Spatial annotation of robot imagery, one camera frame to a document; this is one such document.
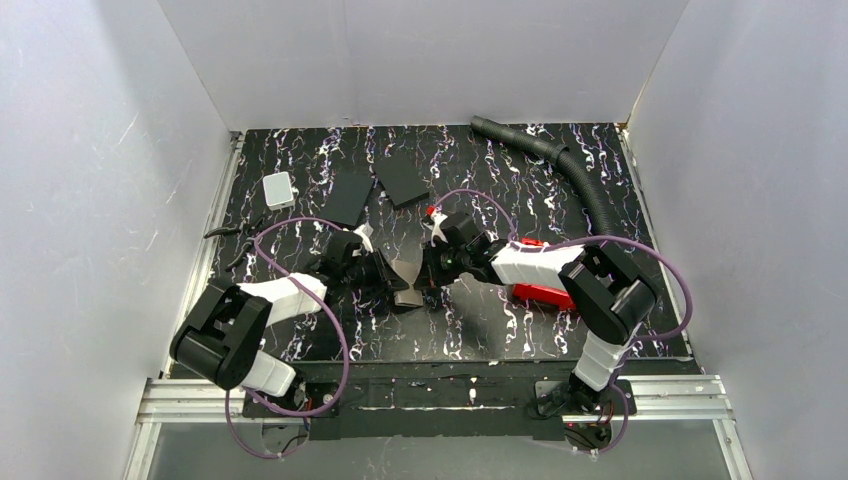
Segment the marble pattern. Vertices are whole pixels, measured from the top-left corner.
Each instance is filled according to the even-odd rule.
[[[585,161],[616,213],[619,234],[651,244],[618,134],[611,124],[531,124],[515,128],[566,143]],[[516,223],[520,236],[556,242],[589,233],[580,200],[566,179],[544,161],[472,134],[467,126],[348,127],[251,130],[227,206],[227,223],[269,214],[262,177],[287,171],[296,189],[293,209],[269,217],[266,225],[285,218],[316,215],[340,170],[373,173],[380,156],[405,156],[414,161],[430,186],[431,198],[395,210],[375,183],[363,212],[374,227],[372,241],[389,259],[420,263],[425,229],[420,219],[427,206],[448,191],[467,187],[498,200]],[[465,210],[482,228],[505,237],[507,222],[497,210],[471,196],[459,195],[444,204],[447,211]],[[320,253],[326,228],[313,222],[290,225],[269,234],[263,248],[291,270],[303,268]],[[261,282],[278,274],[255,253],[234,272],[223,266],[246,241],[227,237],[217,249],[212,275],[236,282]],[[658,265],[640,252],[635,261],[659,284]],[[463,276],[427,297],[426,305],[399,310],[385,300],[363,302],[358,292],[342,292],[332,305],[342,320],[354,361],[432,361],[575,359],[580,356],[586,328],[578,315],[516,304],[505,288],[481,284]],[[648,327],[666,331],[677,325],[664,295],[651,313]],[[338,360],[340,349],[332,325],[323,313],[287,320],[268,329],[263,349],[284,360]],[[652,345],[639,344],[634,356],[688,356],[681,338]]]

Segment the black rectangular block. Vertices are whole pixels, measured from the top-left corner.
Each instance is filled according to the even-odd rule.
[[[430,195],[415,164],[404,157],[375,160],[374,172],[395,208],[416,203]]]
[[[333,190],[318,217],[342,227],[358,226],[373,186],[374,179],[370,175],[337,173],[333,179]]]

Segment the white box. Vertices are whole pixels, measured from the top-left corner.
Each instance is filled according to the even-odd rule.
[[[275,173],[262,179],[265,204],[271,210],[282,210],[294,205],[294,190],[288,172]]]

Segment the black corrugated hose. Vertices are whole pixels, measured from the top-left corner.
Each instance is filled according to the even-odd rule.
[[[471,129],[492,140],[511,145],[551,162],[554,170],[568,179],[577,195],[583,200],[589,212],[589,219],[592,221],[592,233],[615,235],[613,223],[607,211],[608,206],[598,194],[586,169],[566,151],[565,145],[542,140],[476,115],[471,119]]]

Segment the white wall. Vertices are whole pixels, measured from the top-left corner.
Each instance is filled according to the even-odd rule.
[[[631,121],[757,478],[844,478],[848,4],[692,0]]]
[[[160,3],[227,126],[244,130],[623,122],[687,1]]]
[[[155,1],[0,6],[0,477],[123,474],[228,142]]]

